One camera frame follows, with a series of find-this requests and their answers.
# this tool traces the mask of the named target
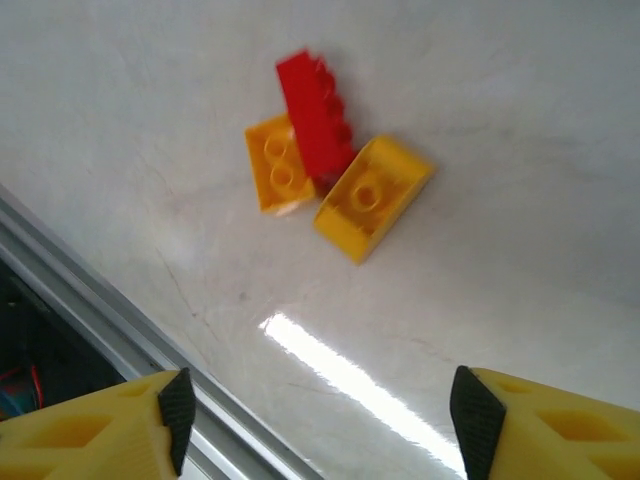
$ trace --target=lego stud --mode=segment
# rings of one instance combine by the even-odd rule
[[[324,59],[320,58],[316,64],[317,78],[320,81],[320,85],[325,92],[325,98],[331,96],[336,90],[336,79],[329,72],[327,65],[324,63]]]
[[[332,117],[341,117],[344,113],[344,102],[335,95],[327,99],[327,112]]]
[[[353,137],[353,132],[351,131],[351,127],[344,122],[340,122],[335,129],[336,138],[340,143],[349,143],[351,138]]]
[[[271,169],[269,183],[275,191],[284,196],[289,196],[294,179],[294,171],[291,165],[284,161],[277,162]]]
[[[284,133],[270,135],[264,142],[264,158],[274,164],[285,157],[291,137]]]
[[[371,180],[361,182],[351,190],[351,205],[358,212],[370,212],[378,206],[381,199],[380,185]]]

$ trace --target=white table surface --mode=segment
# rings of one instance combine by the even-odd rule
[[[640,10],[0,2],[0,183],[328,478],[458,478],[455,367],[640,409]],[[370,259],[257,209],[274,62],[441,167]]]

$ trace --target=wire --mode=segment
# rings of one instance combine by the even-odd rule
[[[15,412],[13,415],[14,417],[24,414],[24,412],[20,408],[20,405],[18,405],[18,403],[11,397],[11,395],[9,395],[4,390],[0,389],[0,396],[2,396],[2,398],[4,398],[7,401],[7,403],[9,403],[9,405],[11,405],[11,408],[13,408]]]
[[[16,367],[8,372],[0,373],[0,382],[11,375],[14,375],[20,371],[20,367]]]
[[[33,379],[33,385],[36,387],[38,393],[38,408],[42,408],[44,405],[44,398],[42,397],[42,386],[40,385],[40,379],[38,378],[38,372],[36,366],[31,366],[31,378]]]

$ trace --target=red wire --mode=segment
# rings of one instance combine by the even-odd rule
[[[13,370],[9,370],[8,372],[4,372],[3,374],[0,375],[0,381],[4,380],[7,377],[10,377],[11,375],[18,373],[20,371],[20,367],[16,367]]]
[[[44,399],[42,397],[42,387],[40,386],[40,379],[38,378],[38,372],[36,372],[36,366],[31,366],[31,378],[33,379],[33,384],[36,387],[36,392],[38,393],[38,403],[40,406],[38,408],[42,408],[44,405]]]

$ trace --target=red lego brick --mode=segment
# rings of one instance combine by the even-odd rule
[[[356,152],[344,103],[324,59],[303,50],[277,63],[276,70],[307,174],[314,179],[339,177]]]

